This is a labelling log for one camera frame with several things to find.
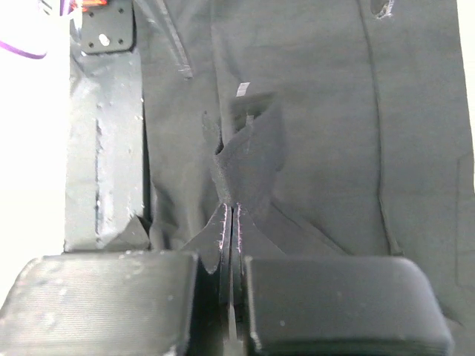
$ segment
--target metal bracket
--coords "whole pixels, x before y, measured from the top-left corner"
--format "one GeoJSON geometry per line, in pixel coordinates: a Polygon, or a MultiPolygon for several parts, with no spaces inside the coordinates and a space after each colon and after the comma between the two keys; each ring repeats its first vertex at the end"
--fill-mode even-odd
{"type": "Polygon", "coordinates": [[[82,15],[81,51],[86,54],[130,50],[134,45],[132,0],[114,0],[82,15]]]}

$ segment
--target gray fabric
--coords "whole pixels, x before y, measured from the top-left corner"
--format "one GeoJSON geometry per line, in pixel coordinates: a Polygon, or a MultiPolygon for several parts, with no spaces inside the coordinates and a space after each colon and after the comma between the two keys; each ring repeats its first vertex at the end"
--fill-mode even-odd
{"type": "Polygon", "coordinates": [[[238,248],[242,257],[285,258],[285,253],[259,231],[249,212],[241,206],[235,209],[235,225],[238,248]]]}
{"type": "MultiPolygon", "coordinates": [[[[193,79],[138,14],[156,236],[182,245],[218,204],[203,112],[225,148],[240,83],[246,96],[277,92],[287,150],[273,196],[310,225],[297,234],[350,254],[400,243],[461,323],[458,355],[472,355],[474,170],[456,1],[399,0],[381,19],[370,0],[167,4],[193,79]]],[[[292,219],[270,208],[266,221],[256,225],[282,251],[304,253],[279,244],[291,240],[276,226],[292,219]]]]}
{"type": "MultiPolygon", "coordinates": [[[[252,99],[251,108],[262,105],[263,98],[252,99]]],[[[210,168],[220,201],[230,206],[242,204],[255,221],[265,219],[267,215],[275,175],[284,160],[280,103],[277,99],[268,100],[268,107],[264,104],[262,114],[258,116],[252,115],[246,110],[247,105],[243,105],[242,114],[252,117],[249,124],[237,132],[221,151],[214,154],[216,149],[212,147],[210,152],[210,168]]],[[[217,129],[210,127],[208,121],[205,116],[205,136],[210,137],[207,131],[216,132],[217,129]]]]}
{"type": "Polygon", "coordinates": [[[258,227],[289,256],[351,254],[275,198],[258,227]]]}
{"type": "Polygon", "coordinates": [[[231,236],[231,208],[221,204],[203,230],[193,237],[182,251],[196,252],[209,274],[218,271],[225,237],[231,236]]]}

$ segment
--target purple cable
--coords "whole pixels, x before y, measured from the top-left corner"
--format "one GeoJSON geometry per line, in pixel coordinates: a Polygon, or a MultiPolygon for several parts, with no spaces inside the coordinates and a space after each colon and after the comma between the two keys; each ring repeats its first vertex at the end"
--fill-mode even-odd
{"type": "MultiPolygon", "coordinates": [[[[69,10],[71,8],[71,0],[61,0],[60,1],[60,9],[59,9],[59,15],[60,16],[65,16],[69,14],[69,10]]],[[[46,57],[46,53],[31,53],[27,52],[24,50],[20,50],[17,47],[14,47],[8,43],[5,43],[3,41],[0,41],[0,48],[3,48],[5,50],[10,51],[11,53],[18,54],[19,56],[26,57],[29,59],[43,59],[46,57]]]]}
{"type": "Polygon", "coordinates": [[[37,54],[37,53],[26,52],[24,50],[20,50],[19,48],[11,46],[8,43],[5,43],[3,41],[0,41],[0,48],[3,48],[5,50],[10,51],[11,53],[15,53],[15,54],[18,54],[19,56],[30,58],[30,59],[43,59],[46,57],[46,53],[37,54]]]}
{"type": "Polygon", "coordinates": [[[69,14],[69,9],[70,9],[70,0],[61,0],[61,9],[60,11],[60,16],[65,16],[69,14]]]}

